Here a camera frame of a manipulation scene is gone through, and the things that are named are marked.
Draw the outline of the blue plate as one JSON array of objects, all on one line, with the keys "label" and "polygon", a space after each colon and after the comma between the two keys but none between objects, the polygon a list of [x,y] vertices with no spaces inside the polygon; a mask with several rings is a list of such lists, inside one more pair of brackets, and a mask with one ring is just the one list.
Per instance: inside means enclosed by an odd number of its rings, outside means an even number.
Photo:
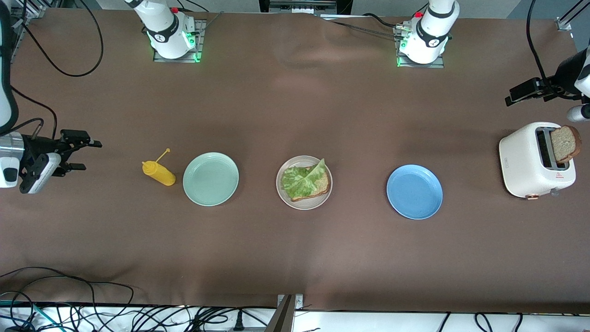
[{"label": "blue plate", "polygon": [[434,216],[443,204],[442,189],[431,170],[415,164],[396,168],[386,181],[389,204],[398,214],[411,220]]}]

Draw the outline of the white toaster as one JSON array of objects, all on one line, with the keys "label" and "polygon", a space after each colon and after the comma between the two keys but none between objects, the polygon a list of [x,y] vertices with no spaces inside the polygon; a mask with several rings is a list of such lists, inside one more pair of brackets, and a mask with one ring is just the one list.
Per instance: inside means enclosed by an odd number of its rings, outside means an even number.
[{"label": "white toaster", "polygon": [[559,143],[552,140],[566,130],[551,122],[533,122],[500,140],[503,181],[510,194],[535,200],[546,194],[557,196],[575,183],[573,158],[557,158]]}]

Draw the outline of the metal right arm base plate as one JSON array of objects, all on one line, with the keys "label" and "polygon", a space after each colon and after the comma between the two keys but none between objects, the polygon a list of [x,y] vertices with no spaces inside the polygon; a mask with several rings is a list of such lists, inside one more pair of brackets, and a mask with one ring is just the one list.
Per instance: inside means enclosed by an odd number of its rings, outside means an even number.
[{"label": "metal right arm base plate", "polygon": [[164,31],[146,30],[154,49],[153,61],[200,63],[204,45],[205,20],[177,13],[174,24]]}]

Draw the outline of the black equipment rack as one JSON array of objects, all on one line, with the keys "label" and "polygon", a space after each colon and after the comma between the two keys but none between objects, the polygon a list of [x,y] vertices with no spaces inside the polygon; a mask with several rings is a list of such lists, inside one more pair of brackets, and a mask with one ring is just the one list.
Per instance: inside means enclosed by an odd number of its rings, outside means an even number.
[{"label": "black equipment rack", "polygon": [[267,13],[311,13],[313,15],[348,15],[354,0],[257,0],[260,11]]}]

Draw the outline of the green lettuce leaf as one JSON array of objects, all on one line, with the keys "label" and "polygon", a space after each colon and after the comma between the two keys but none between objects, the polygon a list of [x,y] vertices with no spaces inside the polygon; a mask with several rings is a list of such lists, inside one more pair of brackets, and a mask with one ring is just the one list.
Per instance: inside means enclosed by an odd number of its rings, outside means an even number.
[{"label": "green lettuce leaf", "polygon": [[282,184],[290,198],[308,196],[316,190],[315,181],[326,172],[325,160],[310,168],[293,167],[284,171]]}]

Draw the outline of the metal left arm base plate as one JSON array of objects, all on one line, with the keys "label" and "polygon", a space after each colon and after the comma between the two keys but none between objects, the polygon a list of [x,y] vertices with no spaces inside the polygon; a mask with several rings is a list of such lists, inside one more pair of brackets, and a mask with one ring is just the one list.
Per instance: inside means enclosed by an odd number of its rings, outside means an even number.
[{"label": "metal left arm base plate", "polygon": [[413,38],[412,21],[407,20],[397,24],[393,29],[396,37],[396,61],[398,67],[412,67],[424,69],[442,69],[444,60],[444,43],[441,47],[428,47],[422,50],[419,47],[407,47],[407,43]]}]

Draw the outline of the clear enclosure with aluminium frame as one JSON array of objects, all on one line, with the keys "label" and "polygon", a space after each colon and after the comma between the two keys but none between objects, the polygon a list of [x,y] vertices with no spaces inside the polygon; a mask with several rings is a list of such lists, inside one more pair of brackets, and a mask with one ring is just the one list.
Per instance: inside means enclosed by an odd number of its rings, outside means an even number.
[{"label": "clear enclosure with aluminium frame", "polygon": [[43,17],[46,9],[53,6],[53,0],[3,0],[3,2],[7,4],[9,12],[11,63],[13,63],[24,39],[23,26],[29,25],[34,19]]}]

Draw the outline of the metal edge bracket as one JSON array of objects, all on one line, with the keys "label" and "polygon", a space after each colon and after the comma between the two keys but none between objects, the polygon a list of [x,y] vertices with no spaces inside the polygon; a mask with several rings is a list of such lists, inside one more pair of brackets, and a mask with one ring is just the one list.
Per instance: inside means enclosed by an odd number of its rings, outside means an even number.
[{"label": "metal edge bracket", "polygon": [[278,307],[272,316],[274,327],[271,332],[293,332],[295,311],[303,308],[303,294],[281,294],[277,298]]}]

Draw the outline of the brown table cover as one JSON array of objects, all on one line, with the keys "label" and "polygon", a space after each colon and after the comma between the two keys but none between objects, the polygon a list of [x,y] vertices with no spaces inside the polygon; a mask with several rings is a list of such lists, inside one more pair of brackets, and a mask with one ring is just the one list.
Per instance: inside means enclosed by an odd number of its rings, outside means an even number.
[{"label": "brown table cover", "polygon": [[[212,19],[200,63],[155,63],[133,11],[95,11],[105,44],[84,77],[53,69],[29,36],[12,84],[53,108],[59,128],[101,148],[38,194],[0,190],[0,281],[15,289],[52,267],[135,288],[138,304],[274,306],[303,294],[328,310],[590,313],[590,123],[577,180],[552,197],[511,196],[500,139],[536,121],[565,124],[573,102],[506,107],[537,75],[523,20],[459,19],[444,69],[397,67],[395,44],[308,14],[196,13]],[[166,186],[142,172],[156,160]],[[239,184],[195,204],[187,165],[223,153]],[[312,210],[287,206],[279,168],[324,159],[333,185]],[[439,179],[425,220],[386,197],[396,168]]]}]

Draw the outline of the brown bread slice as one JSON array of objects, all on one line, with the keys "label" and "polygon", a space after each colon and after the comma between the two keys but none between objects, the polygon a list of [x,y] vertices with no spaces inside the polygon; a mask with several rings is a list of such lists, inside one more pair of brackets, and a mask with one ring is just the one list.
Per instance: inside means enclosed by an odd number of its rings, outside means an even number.
[{"label": "brown bread slice", "polygon": [[290,200],[292,202],[298,202],[298,201],[302,201],[304,199],[308,199],[308,198],[315,198],[315,197],[320,197],[323,194],[326,194],[330,191],[330,172],[328,172],[328,170],[326,170],[326,172],[323,174],[323,176],[318,179],[317,181],[315,181],[315,185],[316,185],[316,190],[314,190],[310,195],[308,196],[299,196],[299,197],[294,197],[291,198]]},{"label": "brown bread slice", "polygon": [[553,130],[550,139],[555,161],[559,164],[569,162],[581,152],[581,135],[573,126],[565,125]]}]

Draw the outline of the mint green plate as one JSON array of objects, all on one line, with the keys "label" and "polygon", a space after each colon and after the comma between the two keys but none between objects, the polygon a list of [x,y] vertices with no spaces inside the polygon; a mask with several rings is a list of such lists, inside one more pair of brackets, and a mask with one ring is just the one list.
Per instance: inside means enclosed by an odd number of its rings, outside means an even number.
[{"label": "mint green plate", "polygon": [[229,200],[239,184],[234,160],[223,153],[204,153],[194,158],[183,173],[183,190],[190,201],[212,207]]}]

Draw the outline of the beige plate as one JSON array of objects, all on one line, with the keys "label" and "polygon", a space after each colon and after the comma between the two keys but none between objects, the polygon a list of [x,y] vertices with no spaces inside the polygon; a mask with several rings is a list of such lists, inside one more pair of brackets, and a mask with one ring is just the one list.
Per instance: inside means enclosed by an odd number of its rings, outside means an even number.
[{"label": "beige plate", "polygon": [[293,168],[293,167],[310,168],[310,167],[318,164],[319,162],[320,162],[320,159],[318,159],[316,157],[312,157],[312,156],[308,156],[308,155],[300,155],[300,156],[293,157],[293,158],[287,160],[279,168],[279,171],[276,176],[276,189],[277,189],[277,193],[278,193],[279,197],[281,198],[281,200],[285,204],[287,204],[287,206],[290,206],[291,208],[294,208],[297,210],[312,210],[314,208],[318,208],[319,206],[321,206],[330,197],[330,194],[332,191],[332,185],[333,185],[333,178],[332,178],[332,174],[330,172],[330,169],[328,167],[326,168],[326,172],[324,173],[324,177],[322,178],[326,181],[327,186],[320,187],[321,191],[319,191],[317,194],[312,195],[312,197],[302,198],[300,200],[293,201],[290,198],[290,196],[287,194],[287,192],[285,191],[283,184],[282,184],[282,178],[283,178],[284,171],[286,171],[288,168]]}]

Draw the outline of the yellow mustard squeeze bottle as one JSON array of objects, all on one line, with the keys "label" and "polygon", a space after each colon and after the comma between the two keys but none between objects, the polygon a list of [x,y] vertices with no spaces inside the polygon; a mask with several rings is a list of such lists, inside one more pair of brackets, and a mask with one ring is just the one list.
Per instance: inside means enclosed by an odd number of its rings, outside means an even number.
[{"label": "yellow mustard squeeze bottle", "polygon": [[176,176],[168,168],[160,164],[160,160],[167,153],[170,153],[170,149],[167,148],[156,160],[146,160],[142,162],[142,172],[159,183],[172,186],[176,182]]}]

